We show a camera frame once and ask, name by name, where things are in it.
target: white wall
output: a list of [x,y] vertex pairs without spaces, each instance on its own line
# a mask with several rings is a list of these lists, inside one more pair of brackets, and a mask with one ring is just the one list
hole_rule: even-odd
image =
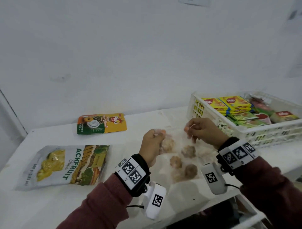
[[187,105],[191,92],[262,90],[301,102],[285,78],[301,36],[294,0],[2,0],[0,87],[29,131],[89,113]]
[[0,171],[22,141],[19,130],[0,103]]

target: sleeve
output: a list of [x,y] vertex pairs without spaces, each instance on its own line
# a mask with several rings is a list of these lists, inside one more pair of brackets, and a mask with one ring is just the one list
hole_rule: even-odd
[[126,206],[132,200],[122,182],[115,174],[99,183],[82,205],[74,210],[57,229],[111,229],[127,219]]
[[[227,140],[221,148],[236,140]],[[240,191],[275,228],[302,228],[302,192],[294,187],[279,168],[271,167],[262,157],[234,170],[243,184]]]

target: black wristband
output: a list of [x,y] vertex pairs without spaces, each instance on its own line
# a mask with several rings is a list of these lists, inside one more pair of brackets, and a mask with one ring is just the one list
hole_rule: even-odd
[[114,174],[119,178],[119,180],[122,182],[124,187],[127,189],[127,191],[130,193],[132,197],[138,197],[141,194],[145,192],[145,184],[150,183],[150,170],[146,163],[146,161],[143,159],[142,156],[139,154],[134,154],[131,156],[138,164],[139,166],[145,171],[146,175],[135,185],[135,187],[130,190],[129,187],[126,185],[126,183],[123,181],[123,179],[119,176],[117,172]]
[[[218,152],[223,150],[225,147],[228,147],[232,144],[234,144],[235,142],[239,141],[238,138],[236,137],[230,137],[228,140],[226,140],[218,149]],[[222,168],[224,170],[224,172],[229,173],[231,176],[234,175],[234,171],[232,170],[232,168],[228,165],[228,163],[222,158],[222,156],[218,153],[218,155],[216,156],[218,163],[222,165]]]

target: person's right hand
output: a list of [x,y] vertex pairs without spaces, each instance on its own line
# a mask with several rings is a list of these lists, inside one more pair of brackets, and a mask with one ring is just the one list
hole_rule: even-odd
[[209,118],[192,118],[186,124],[184,131],[188,139],[193,138],[194,143],[197,139],[201,139],[215,149],[219,149],[229,139]]

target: white table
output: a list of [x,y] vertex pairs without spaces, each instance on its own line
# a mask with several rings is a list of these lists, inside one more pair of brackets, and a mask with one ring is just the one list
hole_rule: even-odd
[[[164,129],[171,125],[183,127],[187,122],[186,110],[186,107],[182,107],[127,115],[125,118],[128,130],[116,133],[81,136],[76,133],[76,124],[32,130],[13,154],[7,166],[0,172],[0,228],[56,228],[94,188],[93,186],[62,185],[28,192],[15,191],[19,175],[42,147],[140,142],[143,134],[149,129]],[[302,164],[299,147],[301,147],[301,142],[295,142],[261,149],[261,151],[262,156],[271,165],[278,166],[283,173],[286,173]],[[114,152],[108,156],[102,179],[111,174],[112,166],[118,164],[122,157],[122,154]],[[158,181],[157,179],[161,177],[156,174],[157,166],[160,166],[160,160],[154,168],[151,168],[151,180],[154,181]],[[240,185],[235,177],[225,174],[224,178],[227,183]],[[158,220],[149,220],[142,215],[140,209],[132,208],[129,209],[130,218],[121,222],[118,228],[161,228],[237,194],[239,194],[237,189],[229,188],[228,192],[223,195],[214,195],[204,179],[178,183],[169,188],[169,194]],[[141,198],[134,198],[132,204],[140,202]],[[246,225],[252,225],[263,217],[263,213],[257,211],[256,216],[246,222]]]

